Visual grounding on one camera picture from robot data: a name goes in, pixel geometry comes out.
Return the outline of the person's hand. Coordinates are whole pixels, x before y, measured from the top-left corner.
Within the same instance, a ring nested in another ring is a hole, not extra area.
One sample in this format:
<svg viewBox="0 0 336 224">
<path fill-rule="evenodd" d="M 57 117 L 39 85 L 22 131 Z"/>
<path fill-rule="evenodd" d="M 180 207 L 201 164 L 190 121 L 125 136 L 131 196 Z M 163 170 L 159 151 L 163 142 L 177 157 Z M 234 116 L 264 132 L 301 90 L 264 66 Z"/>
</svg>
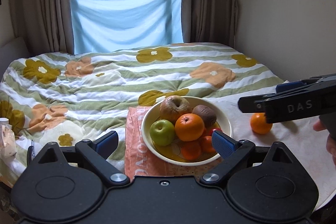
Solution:
<svg viewBox="0 0 336 224">
<path fill-rule="evenodd" d="M 321 120 L 319 119 L 318 121 L 315 122 L 315 124 L 313 125 L 313 129 L 314 131 L 323 131 L 326 130 L 326 127 L 324 126 L 324 124 L 321 122 Z M 329 135 L 327 137 L 327 141 L 326 141 L 326 150 L 327 152 L 332 156 L 333 159 L 333 163 L 334 165 L 336 165 L 336 142 L 335 140 L 331 137 L 331 135 Z"/>
</svg>

